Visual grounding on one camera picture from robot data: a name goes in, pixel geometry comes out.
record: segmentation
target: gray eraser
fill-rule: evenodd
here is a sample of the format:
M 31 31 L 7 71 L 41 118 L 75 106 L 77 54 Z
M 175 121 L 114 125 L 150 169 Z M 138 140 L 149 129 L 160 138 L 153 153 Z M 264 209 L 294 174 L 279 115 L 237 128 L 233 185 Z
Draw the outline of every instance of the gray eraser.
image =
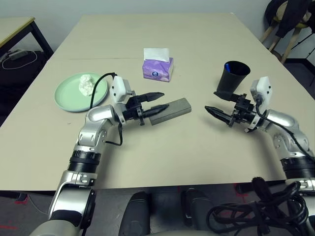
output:
M 151 125 L 159 124 L 191 112 L 191 105 L 185 98 L 181 98 L 167 104 L 169 106 L 164 111 L 149 117 Z

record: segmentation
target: desk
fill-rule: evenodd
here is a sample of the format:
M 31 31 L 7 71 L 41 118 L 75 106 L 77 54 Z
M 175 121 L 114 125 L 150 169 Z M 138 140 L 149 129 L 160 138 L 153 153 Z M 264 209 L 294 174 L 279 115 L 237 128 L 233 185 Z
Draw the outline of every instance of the desk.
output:
M 95 29 L 98 39 L 87 42 L 82 34 L 77 40 L 79 32 Z M 159 33 L 150 33 L 157 29 Z M 143 79 L 143 47 L 170 48 L 174 57 L 170 83 Z M 274 92 L 270 108 L 294 116 L 314 150 L 315 102 L 233 14 L 84 16 L 0 128 L 0 172 L 10 180 L 2 181 L 0 189 L 56 189 L 85 113 L 59 109 L 54 91 L 68 76 L 85 71 L 115 71 L 137 94 L 165 93 L 144 103 L 144 108 L 182 97 L 192 107 L 191 113 L 155 126 L 148 119 L 145 126 L 130 121 L 123 130 L 124 144 L 106 146 L 97 188 L 249 182 L 255 176 L 284 179 L 267 134 L 246 134 L 238 124 L 231 129 L 204 109 L 210 105 L 232 111 L 233 103 L 213 95 L 229 60 L 242 61 L 252 70 L 236 93 L 250 93 L 253 80 L 270 77 Z M 109 103 L 107 98 L 102 105 Z M 108 139 L 118 142 L 116 129 Z
M 46 58 L 51 57 L 54 52 L 34 20 L 34 17 L 0 18 L 0 57 L 30 32 L 43 49 Z

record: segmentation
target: wall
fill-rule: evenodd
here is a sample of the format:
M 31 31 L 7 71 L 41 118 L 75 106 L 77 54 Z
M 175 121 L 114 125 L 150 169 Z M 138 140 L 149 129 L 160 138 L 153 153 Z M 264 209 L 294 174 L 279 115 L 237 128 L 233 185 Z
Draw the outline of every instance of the wall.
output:
M 47 41 L 57 49 L 83 14 L 234 12 L 260 38 L 266 29 L 264 10 L 270 0 L 0 0 L 0 17 L 34 16 Z M 283 53 L 288 39 L 277 47 Z M 291 57 L 305 57 L 314 37 L 296 48 Z M 37 49 L 31 36 L 18 47 Z M 315 52 L 310 58 L 315 64 Z
M 266 47 L 269 47 L 272 43 L 272 38 L 275 35 L 277 30 L 275 29 L 273 33 L 268 37 L 268 40 L 264 42 L 264 45 Z M 302 29 L 299 38 L 297 42 L 302 41 L 304 38 L 309 36 L 312 33 L 311 28 Z M 288 32 L 286 36 L 280 40 L 279 44 L 276 46 L 275 50 L 280 53 L 281 55 L 285 52 L 289 41 L 291 39 L 291 36 L 293 34 L 293 30 Z M 315 34 L 313 34 L 311 37 L 306 39 L 303 43 L 301 43 L 299 46 L 294 48 L 288 58 L 306 58 L 308 54 L 312 51 L 312 49 L 315 48 Z M 308 57 L 308 60 L 315 65 L 315 51 Z

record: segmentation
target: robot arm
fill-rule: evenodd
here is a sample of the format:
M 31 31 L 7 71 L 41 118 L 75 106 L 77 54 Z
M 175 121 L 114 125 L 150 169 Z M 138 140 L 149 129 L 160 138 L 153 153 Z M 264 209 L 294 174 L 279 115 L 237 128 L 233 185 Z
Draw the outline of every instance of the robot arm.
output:
M 77 236 L 80 230 L 84 235 L 92 221 L 96 198 L 92 187 L 97 179 L 97 166 L 108 142 L 106 138 L 110 128 L 118 126 L 121 131 L 130 119 L 139 119 L 140 124 L 144 125 L 145 117 L 168 107 L 160 105 L 144 111 L 141 102 L 158 99 L 164 94 L 153 92 L 137 96 L 131 91 L 129 82 L 119 76 L 115 76 L 110 94 L 115 108 L 111 105 L 94 107 L 86 114 L 68 168 L 63 172 L 50 205 L 48 221 L 37 227 L 31 236 Z
M 251 93 L 257 102 L 255 106 L 246 99 L 246 94 L 215 92 L 215 95 L 221 99 L 236 103 L 231 115 L 215 107 L 205 106 L 205 109 L 230 127 L 235 122 L 246 123 L 245 132 L 252 132 L 256 129 L 267 132 L 273 140 L 273 145 L 287 178 L 287 184 L 299 181 L 302 192 L 315 193 L 314 154 L 309 148 L 306 135 L 300 131 L 298 122 L 287 114 L 267 110 L 272 94 L 268 77 L 254 81 Z

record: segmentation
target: tissue box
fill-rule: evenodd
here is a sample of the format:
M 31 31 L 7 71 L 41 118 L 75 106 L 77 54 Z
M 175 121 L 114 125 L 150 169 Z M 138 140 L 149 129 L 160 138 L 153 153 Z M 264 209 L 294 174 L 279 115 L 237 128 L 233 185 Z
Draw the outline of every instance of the tissue box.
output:
M 169 58 L 169 62 L 145 60 L 142 71 L 143 77 L 146 79 L 170 82 L 173 72 L 173 58 Z

